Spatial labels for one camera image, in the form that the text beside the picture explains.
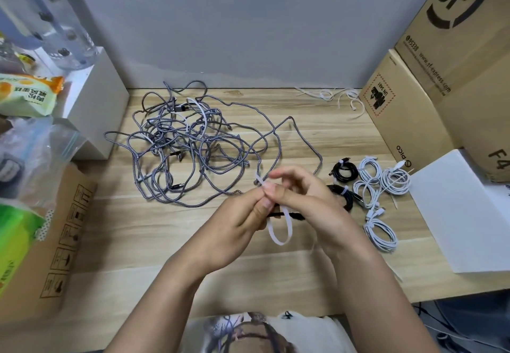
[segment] wooden table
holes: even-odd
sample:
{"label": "wooden table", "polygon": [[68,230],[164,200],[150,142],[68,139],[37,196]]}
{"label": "wooden table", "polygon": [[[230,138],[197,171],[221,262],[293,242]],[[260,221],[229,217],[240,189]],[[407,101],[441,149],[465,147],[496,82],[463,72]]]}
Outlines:
{"label": "wooden table", "polygon": [[[145,92],[131,91],[122,131],[135,130],[131,114],[140,108]],[[226,101],[257,106],[273,122],[294,116],[303,135],[324,157],[318,175],[327,182],[332,181],[329,171],[342,157],[351,157],[358,163],[364,156],[377,156],[384,167],[395,163],[370,117],[364,114],[354,119],[360,107],[352,111],[346,98],[341,99],[338,108],[336,100],[325,102],[306,95],[297,97],[296,90],[210,90],[210,93]],[[156,97],[151,96],[150,101],[156,102]],[[238,106],[220,108],[231,122],[269,130],[254,111]],[[290,124],[282,127],[279,134],[284,148],[281,163],[314,170],[317,158]],[[263,157],[266,169],[275,155],[273,143]],[[99,182],[99,188],[88,215],[86,233],[62,311],[46,321],[0,331],[3,353],[71,353],[104,348],[164,261],[223,201],[223,198],[216,198],[195,209],[146,202],[133,185],[131,155],[118,147],[107,162],[81,163],[80,168]],[[172,165],[176,182],[184,179],[189,170],[189,159]],[[253,187],[253,172],[254,167],[246,171],[238,183],[241,190]],[[234,175],[222,177],[215,179],[227,185]],[[203,186],[186,196],[186,201],[198,202],[209,195],[211,188]],[[383,220],[393,227],[400,240],[397,251],[384,257],[402,276],[402,286],[411,302],[510,287],[510,273],[454,274],[411,196],[400,196],[396,200],[398,209],[389,196],[381,198],[387,209]],[[364,223],[359,207],[354,208],[352,215],[360,224]],[[284,221],[276,227],[277,236],[284,238]],[[341,312],[330,262],[322,251],[311,252],[314,239],[309,225],[299,221],[294,221],[294,236],[285,246],[274,244],[266,230],[257,232],[238,260],[205,279],[195,297],[192,316],[249,310],[268,315],[285,310],[304,315]]]}

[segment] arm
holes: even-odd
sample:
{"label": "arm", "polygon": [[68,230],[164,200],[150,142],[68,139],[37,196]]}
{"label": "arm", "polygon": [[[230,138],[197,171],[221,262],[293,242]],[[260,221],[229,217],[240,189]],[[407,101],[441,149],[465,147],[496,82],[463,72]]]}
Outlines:
{"label": "arm", "polygon": [[105,353],[175,353],[203,278],[237,259],[274,203],[262,188],[227,198],[165,263]]}
{"label": "arm", "polygon": [[278,168],[269,177],[283,182],[264,183],[266,196],[298,210],[333,262],[358,352],[438,353],[392,271],[326,185],[299,167]]}

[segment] person's right hand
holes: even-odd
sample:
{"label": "person's right hand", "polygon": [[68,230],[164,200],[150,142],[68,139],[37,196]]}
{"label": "person's right hand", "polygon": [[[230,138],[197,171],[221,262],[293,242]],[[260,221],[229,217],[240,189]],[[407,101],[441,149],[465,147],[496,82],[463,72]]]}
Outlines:
{"label": "person's right hand", "polygon": [[282,179],[282,184],[264,182],[262,189],[273,202],[300,212],[317,232],[317,240],[324,252],[334,258],[352,242],[367,242],[366,237],[343,208],[342,203],[326,186],[299,166],[283,166],[268,174]]}

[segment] white t-shirt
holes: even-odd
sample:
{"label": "white t-shirt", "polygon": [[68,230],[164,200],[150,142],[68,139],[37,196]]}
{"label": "white t-shirt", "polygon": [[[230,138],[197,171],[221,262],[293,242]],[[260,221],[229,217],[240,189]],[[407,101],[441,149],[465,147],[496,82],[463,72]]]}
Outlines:
{"label": "white t-shirt", "polygon": [[285,312],[243,313],[188,321],[182,353],[356,353],[341,323]]}

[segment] wall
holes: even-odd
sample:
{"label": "wall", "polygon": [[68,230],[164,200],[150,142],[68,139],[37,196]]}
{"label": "wall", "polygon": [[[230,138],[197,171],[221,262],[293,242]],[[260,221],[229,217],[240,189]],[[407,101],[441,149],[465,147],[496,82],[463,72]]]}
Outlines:
{"label": "wall", "polygon": [[362,87],[425,0],[72,0],[128,87]]}

